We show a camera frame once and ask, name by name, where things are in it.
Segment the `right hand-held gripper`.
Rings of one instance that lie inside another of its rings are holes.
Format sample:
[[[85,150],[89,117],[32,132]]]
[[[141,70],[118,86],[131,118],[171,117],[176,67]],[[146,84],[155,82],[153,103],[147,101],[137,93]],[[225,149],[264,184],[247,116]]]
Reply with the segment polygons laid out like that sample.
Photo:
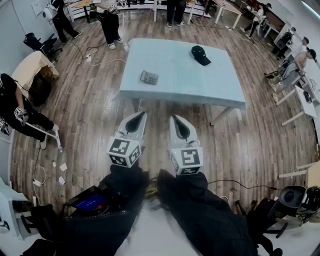
[[[197,139],[196,128],[188,120],[179,115],[169,118],[169,159],[176,175],[195,175],[202,169],[203,148]]]

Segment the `black calculator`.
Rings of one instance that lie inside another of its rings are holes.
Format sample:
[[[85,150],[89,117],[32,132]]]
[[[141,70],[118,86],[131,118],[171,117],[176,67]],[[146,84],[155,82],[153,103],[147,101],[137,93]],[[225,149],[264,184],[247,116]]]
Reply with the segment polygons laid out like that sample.
[[[156,85],[158,82],[159,76],[155,73],[151,73],[148,71],[143,70],[141,75],[140,75],[140,80],[148,85]]]

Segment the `person's left forearm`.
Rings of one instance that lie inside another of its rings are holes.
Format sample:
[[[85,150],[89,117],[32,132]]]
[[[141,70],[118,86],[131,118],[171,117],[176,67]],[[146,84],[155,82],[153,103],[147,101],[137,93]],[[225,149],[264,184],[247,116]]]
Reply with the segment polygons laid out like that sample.
[[[150,174],[138,164],[130,168],[113,164],[110,174],[100,181],[98,188],[109,198],[110,212],[127,212],[141,207],[149,182]]]

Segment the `light blue flowered tablecloth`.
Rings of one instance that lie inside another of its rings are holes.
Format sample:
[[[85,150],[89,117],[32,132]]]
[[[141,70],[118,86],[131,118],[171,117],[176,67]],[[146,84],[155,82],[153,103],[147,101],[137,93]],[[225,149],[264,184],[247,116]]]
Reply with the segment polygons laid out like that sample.
[[[246,100],[227,51],[203,46],[211,63],[199,64],[194,44],[183,41],[134,38],[126,60],[120,97],[246,109]],[[142,71],[158,75],[156,85],[140,80]]]

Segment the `person's legs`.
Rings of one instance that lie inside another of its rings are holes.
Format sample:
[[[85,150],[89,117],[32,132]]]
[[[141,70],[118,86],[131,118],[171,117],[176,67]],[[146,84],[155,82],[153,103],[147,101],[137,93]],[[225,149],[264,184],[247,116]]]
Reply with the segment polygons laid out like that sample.
[[[153,178],[150,180],[147,188],[146,188],[146,193],[145,193],[145,198],[147,200],[155,200],[156,198],[159,197],[158,193],[158,179]]]

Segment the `black device with blue screen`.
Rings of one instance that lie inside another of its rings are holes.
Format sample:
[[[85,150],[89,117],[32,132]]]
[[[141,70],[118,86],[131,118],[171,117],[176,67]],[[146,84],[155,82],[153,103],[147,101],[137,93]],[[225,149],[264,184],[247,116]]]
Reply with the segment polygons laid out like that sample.
[[[106,209],[111,201],[112,196],[108,192],[93,185],[71,198],[67,204],[78,210],[93,212]]]

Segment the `person's black jacket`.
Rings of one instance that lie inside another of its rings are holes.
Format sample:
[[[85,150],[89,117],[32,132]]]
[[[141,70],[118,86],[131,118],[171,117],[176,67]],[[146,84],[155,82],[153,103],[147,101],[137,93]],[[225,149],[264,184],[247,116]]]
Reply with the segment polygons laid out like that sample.
[[[159,191],[156,199],[169,210]],[[76,212],[53,224],[54,241],[37,239],[21,256],[115,256],[141,207],[131,211],[108,211],[98,216]],[[239,226],[178,225],[201,256],[258,256],[247,221]]]

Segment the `beige cardboard box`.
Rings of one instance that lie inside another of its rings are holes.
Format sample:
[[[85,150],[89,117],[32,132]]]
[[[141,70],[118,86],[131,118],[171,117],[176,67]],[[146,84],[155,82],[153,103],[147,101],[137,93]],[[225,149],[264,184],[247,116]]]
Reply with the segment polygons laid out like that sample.
[[[35,51],[18,65],[11,77],[31,104],[39,107],[48,99],[52,82],[59,77],[59,73],[41,51]]]

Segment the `black chair with grey back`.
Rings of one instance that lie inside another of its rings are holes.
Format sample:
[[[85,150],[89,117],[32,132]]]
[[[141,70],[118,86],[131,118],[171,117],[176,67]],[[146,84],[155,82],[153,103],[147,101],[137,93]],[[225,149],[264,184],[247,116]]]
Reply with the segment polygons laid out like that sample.
[[[277,223],[277,213],[280,218],[285,216],[293,216],[300,207],[304,198],[306,188],[299,185],[289,185],[283,188],[278,199],[264,198],[261,202],[253,200],[249,212],[245,212],[239,200],[235,202],[240,212],[246,217],[249,235],[252,238],[256,248],[261,245],[269,256],[282,256],[283,250],[274,248],[273,243],[264,234],[275,234],[279,238],[286,230],[288,223],[286,222],[281,229],[268,230]]]

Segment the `black office chair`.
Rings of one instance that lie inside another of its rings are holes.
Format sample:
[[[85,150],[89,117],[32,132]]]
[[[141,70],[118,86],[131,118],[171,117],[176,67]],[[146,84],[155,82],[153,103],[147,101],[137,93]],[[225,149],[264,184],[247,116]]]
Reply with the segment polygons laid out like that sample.
[[[52,58],[56,61],[55,53],[62,52],[62,48],[54,49],[55,43],[57,42],[57,38],[53,38],[54,34],[52,33],[47,40],[44,42],[40,42],[40,39],[37,39],[33,32],[27,33],[23,40],[23,43],[30,47],[34,52],[40,51],[45,55],[47,59]]]

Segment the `wooden table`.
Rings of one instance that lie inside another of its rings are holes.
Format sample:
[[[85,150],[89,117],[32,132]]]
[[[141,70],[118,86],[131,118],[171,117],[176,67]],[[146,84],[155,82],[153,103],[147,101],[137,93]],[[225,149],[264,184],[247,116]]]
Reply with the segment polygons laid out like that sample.
[[[97,21],[92,5],[93,0],[77,0],[71,8],[74,19],[85,17],[88,23]]]

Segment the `black round device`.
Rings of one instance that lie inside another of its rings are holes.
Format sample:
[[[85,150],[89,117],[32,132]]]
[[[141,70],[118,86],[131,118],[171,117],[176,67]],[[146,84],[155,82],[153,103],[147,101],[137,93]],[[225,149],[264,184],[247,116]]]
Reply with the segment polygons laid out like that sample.
[[[292,44],[293,37],[294,33],[291,30],[285,32],[276,43],[277,50],[280,52],[284,49],[286,52],[289,46]]]

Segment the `white round device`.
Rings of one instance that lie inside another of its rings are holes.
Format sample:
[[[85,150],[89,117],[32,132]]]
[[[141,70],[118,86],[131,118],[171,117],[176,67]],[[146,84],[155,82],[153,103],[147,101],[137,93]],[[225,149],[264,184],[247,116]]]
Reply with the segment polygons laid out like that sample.
[[[48,4],[42,12],[42,16],[45,18],[47,22],[52,21],[55,15],[56,10],[51,4]]]

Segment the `white cabinet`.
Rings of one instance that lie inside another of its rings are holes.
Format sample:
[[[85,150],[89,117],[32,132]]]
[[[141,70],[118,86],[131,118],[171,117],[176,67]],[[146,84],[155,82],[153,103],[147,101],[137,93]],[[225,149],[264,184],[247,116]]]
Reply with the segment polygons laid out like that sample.
[[[21,216],[31,216],[32,203],[10,186],[0,177],[0,228],[4,228],[13,237],[24,240],[28,232],[23,225]]]

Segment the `white wall notice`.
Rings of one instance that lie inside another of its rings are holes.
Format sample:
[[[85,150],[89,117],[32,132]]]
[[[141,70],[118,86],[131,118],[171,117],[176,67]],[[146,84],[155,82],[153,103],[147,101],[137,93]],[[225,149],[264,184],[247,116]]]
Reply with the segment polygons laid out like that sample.
[[[43,8],[41,0],[35,0],[34,2],[32,2],[31,7],[36,17],[42,14]]]

